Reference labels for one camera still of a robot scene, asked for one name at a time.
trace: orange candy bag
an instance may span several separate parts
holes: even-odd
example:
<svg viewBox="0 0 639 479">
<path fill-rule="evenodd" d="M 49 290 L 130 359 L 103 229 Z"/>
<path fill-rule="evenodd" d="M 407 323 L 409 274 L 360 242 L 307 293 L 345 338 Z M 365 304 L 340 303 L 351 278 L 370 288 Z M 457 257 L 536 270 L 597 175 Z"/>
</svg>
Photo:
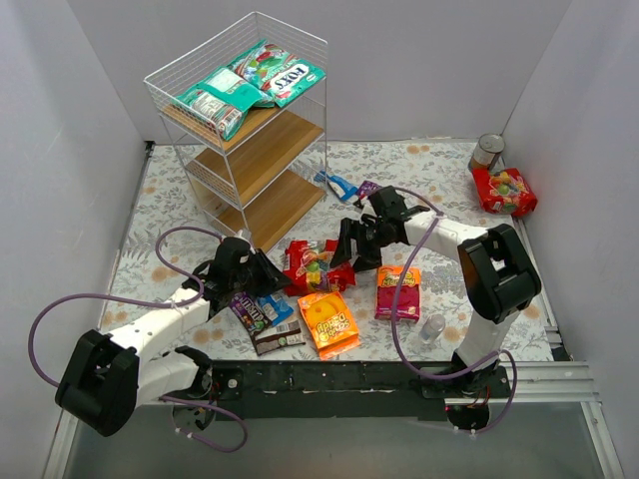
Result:
<svg viewBox="0 0 639 479">
<path fill-rule="evenodd" d="M 359 329 L 338 292 L 314 292 L 298 299 L 302 317 L 326 360 L 359 346 Z"/>
</svg>

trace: metal can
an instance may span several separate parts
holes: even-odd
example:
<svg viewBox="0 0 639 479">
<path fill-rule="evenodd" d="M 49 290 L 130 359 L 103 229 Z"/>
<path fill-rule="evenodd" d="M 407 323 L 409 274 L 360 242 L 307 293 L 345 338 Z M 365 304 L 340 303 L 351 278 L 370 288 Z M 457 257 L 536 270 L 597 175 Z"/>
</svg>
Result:
<svg viewBox="0 0 639 479">
<path fill-rule="evenodd" d="M 479 142 L 477 142 L 475 151 L 472 152 L 468 167 L 471 170 L 478 168 L 491 169 L 497 160 L 499 160 L 499 156 L 505 146 L 506 144 L 503 138 L 501 138 L 501 135 L 494 133 L 482 135 L 479 138 Z"/>
</svg>

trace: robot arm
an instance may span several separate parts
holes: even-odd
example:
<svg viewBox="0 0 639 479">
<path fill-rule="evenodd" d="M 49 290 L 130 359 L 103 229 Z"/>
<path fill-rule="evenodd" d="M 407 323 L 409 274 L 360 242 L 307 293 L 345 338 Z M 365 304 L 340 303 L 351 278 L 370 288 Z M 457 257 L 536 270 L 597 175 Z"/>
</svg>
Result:
<svg viewBox="0 0 639 479">
<path fill-rule="evenodd" d="M 409 209 L 393 187 L 382 188 L 368 199 L 360 222 L 341 221 L 332 267 L 350 259 L 352 240 L 357 248 L 355 271 L 379 267 L 382 247 L 393 242 L 417 245 L 436 216 L 426 207 Z M 541 281 L 516 231 L 509 225 L 487 230 L 443 218 L 424 246 L 461 265 L 473 306 L 468 332 L 452 358 L 453 364 L 462 369 L 500 349 L 519 311 L 541 291 Z M 496 358 L 475 371 L 490 369 L 495 363 Z"/>
<path fill-rule="evenodd" d="M 56 392 L 56 403 L 103 436 L 117 432 L 136 407 L 174 391 L 198 398 L 212 383 L 212 361 L 197 349 L 181 346 L 157 357 L 171 341 L 208 321 L 239 291 L 264 296 L 289 285 L 261 250 L 241 238 L 225 238 L 211 261 L 194 275 L 204 295 L 183 306 L 199 285 L 186 280 L 168 307 L 153 310 L 107 334 L 86 332 L 78 340 Z"/>
</svg>

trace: wooden shelf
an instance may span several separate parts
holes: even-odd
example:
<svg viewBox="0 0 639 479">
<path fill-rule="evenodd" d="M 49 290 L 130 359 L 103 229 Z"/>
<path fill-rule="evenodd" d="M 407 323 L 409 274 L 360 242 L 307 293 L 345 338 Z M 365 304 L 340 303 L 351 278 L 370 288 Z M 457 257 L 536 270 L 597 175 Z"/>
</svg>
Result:
<svg viewBox="0 0 639 479">
<path fill-rule="evenodd" d="M 242 206 L 252 200 L 321 133 L 322 129 L 313 123 L 291 112 L 282 112 L 227 156 Z M 232 183 L 224 158 L 213 150 L 201 152 L 187 164 L 187 170 L 192 173 L 197 171 L 203 181 L 214 189 L 219 188 L 220 181 L 194 162 Z"/>
<path fill-rule="evenodd" d="M 216 147 L 222 148 L 225 152 L 231 150 L 236 145 L 241 143 L 246 137 L 249 137 L 263 125 L 268 119 L 275 116 L 281 110 L 278 107 L 273 108 L 253 108 L 249 110 L 247 117 L 244 119 L 242 126 L 234 136 L 228 141 L 218 140 L 218 135 L 210 128 L 206 128 L 201 120 L 196 120 L 193 114 L 188 114 L 176 105 L 169 105 L 164 110 L 165 115 L 171 118 L 174 122 L 182 125 L 191 133 L 195 133 L 200 138 L 212 143 Z"/>
<path fill-rule="evenodd" d="M 324 191 L 286 170 L 245 209 L 256 247 L 271 249 L 323 197 Z M 242 214 L 227 208 L 218 216 L 234 232 L 243 229 Z"/>
</svg>

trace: floral tablecloth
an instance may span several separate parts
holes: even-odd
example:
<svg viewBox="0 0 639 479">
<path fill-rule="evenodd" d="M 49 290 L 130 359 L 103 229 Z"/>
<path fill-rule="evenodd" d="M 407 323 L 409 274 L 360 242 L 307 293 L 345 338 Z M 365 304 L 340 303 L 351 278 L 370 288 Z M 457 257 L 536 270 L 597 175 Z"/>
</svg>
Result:
<svg viewBox="0 0 639 479">
<path fill-rule="evenodd" d="M 429 195 L 454 220 L 483 227 L 511 223 L 510 217 L 489 215 L 478 207 L 472 178 L 466 168 L 473 147 L 474 143 L 465 142 L 329 143 L 328 161 L 334 173 L 355 185 L 371 180 Z M 179 148 L 187 154 L 196 154 L 201 147 Z M 316 162 L 318 154 L 309 149 L 303 153 L 302 161 Z M 341 204 L 333 195 L 326 196 L 270 251 L 269 257 L 282 267 L 284 249 L 291 240 L 336 239 L 339 220 L 343 217 L 356 219 L 358 212 L 352 206 Z M 156 301 L 171 295 L 183 279 L 160 264 L 154 254 L 154 244 L 159 233 L 184 225 L 209 228 L 173 148 L 156 147 L 135 205 L 112 292 Z M 212 258 L 216 247 L 216 240 L 208 236 L 176 233 L 168 238 L 163 253 L 171 262 L 193 269 Z M 403 264 L 409 253 L 409 246 L 389 246 L 383 251 L 384 263 Z M 448 360 L 466 334 L 471 314 L 461 270 L 456 262 L 427 249 L 417 256 L 414 266 L 422 271 L 421 320 L 418 324 L 401 322 L 398 325 L 402 348 L 412 360 Z M 374 271 L 359 274 L 357 287 L 343 294 L 357 322 L 361 345 L 341 354 L 339 360 L 397 360 L 389 323 L 373 318 L 374 275 Z M 296 305 L 296 301 L 296 298 L 290 298 L 291 305 Z M 319 359 L 296 306 L 295 310 L 294 318 L 303 324 L 307 344 L 274 351 L 261 359 Z M 146 311 L 129 304 L 111 303 L 101 327 L 109 331 L 135 320 Z M 506 336 L 504 347 L 517 360 L 552 360 L 543 311 L 541 298 L 537 296 Z M 445 316 L 446 329 L 433 346 L 427 347 L 419 339 L 418 332 L 426 318 L 434 313 Z M 197 347 L 212 359 L 258 359 L 246 331 L 228 309 L 188 331 L 170 347 L 181 344 Z"/>
</svg>

